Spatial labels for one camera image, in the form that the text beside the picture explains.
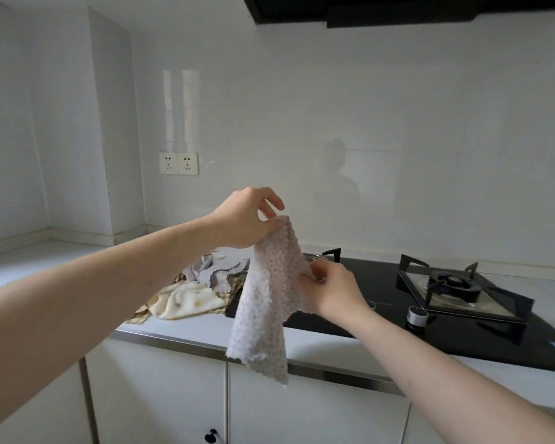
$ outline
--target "black range hood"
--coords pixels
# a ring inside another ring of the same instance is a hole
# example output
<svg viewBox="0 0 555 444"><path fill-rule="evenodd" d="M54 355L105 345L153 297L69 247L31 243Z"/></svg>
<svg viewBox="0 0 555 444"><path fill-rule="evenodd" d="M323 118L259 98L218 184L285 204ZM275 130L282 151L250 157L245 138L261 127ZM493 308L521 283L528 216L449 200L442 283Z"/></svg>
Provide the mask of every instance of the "black range hood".
<svg viewBox="0 0 555 444"><path fill-rule="evenodd" d="M555 0L244 0L257 24L327 22L327 28L470 22L494 12L555 10Z"/></svg>

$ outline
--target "wall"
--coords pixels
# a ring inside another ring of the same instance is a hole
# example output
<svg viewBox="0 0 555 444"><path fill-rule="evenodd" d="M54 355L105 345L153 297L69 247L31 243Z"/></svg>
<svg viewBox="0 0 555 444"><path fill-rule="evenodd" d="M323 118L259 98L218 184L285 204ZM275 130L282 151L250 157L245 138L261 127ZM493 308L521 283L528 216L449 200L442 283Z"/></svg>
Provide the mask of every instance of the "wall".
<svg viewBox="0 0 555 444"><path fill-rule="evenodd" d="M24 58L14 15L0 6L0 239L48 225Z"/></svg>
<svg viewBox="0 0 555 444"><path fill-rule="evenodd" d="M144 224L130 34L89 9L103 153L113 233Z"/></svg>
<svg viewBox="0 0 555 444"><path fill-rule="evenodd" d="M148 224L270 185L303 243L555 266L555 12L177 29L133 34ZM170 122L200 176L158 173Z"/></svg>
<svg viewBox="0 0 555 444"><path fill-rule="evenodd" d="M24 27L51 225L111 235L88 12L30 12Z"/></svg>

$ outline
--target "silver knob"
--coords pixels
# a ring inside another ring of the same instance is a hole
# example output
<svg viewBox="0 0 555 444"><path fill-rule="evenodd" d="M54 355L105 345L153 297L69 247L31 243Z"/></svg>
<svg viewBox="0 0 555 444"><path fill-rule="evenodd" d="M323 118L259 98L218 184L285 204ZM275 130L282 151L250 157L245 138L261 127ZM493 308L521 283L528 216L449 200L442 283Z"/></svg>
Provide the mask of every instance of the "silver knob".
<svg viewBox="0 0 555 444"><path fill-rule="evenodd" d="M427 317L427 312L419 306L411 306L407 312L407 322L414 327L426 327Z"/></svg>

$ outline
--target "hand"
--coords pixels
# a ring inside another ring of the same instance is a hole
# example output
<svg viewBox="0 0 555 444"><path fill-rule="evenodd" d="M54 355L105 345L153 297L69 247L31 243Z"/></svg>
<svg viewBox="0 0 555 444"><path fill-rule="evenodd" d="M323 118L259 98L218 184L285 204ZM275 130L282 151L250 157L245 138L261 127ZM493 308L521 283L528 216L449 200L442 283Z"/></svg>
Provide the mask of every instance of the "hand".
<svg viewBox="0 0 555 444"><path fill-rule="evenodd" d="M269 232L278 230L281 223L274 220L277 215L270 203L278 210L284 209L282 200L269 187L247 187L233 192L208 215L218 225L222 246L249 247L265 238ZM259 219L258 210L267 221Z"/></svg>
<svg viewBox="0 0 555 444"><path fill-rule="evenodd" d="M311 269L319 282L300 274L298 285L319 315L348 329L358 315L372 313L357 286L356 278L341 263L317 259L311 262Z"/></svg>

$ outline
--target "electrical outlet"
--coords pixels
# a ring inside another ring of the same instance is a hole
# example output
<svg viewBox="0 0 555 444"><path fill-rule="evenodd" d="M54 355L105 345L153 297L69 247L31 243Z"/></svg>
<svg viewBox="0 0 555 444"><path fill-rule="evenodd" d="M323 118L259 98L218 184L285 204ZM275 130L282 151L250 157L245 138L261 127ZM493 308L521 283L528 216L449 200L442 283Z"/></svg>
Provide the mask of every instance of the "electrical outlet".
<svg viewBox="0 0 555 444"><path fill-rule="evenodd" d="M162 175L177 175L179 173L177 154L175 153L158 153L158 164Z"/></svg>
<svg viewBox="0 0 555 444"><path fill-rule="evenodd" d="M177 159L179 161L180 175L197 176L199 174L197 153L179 153L177 154Z"/></svg>

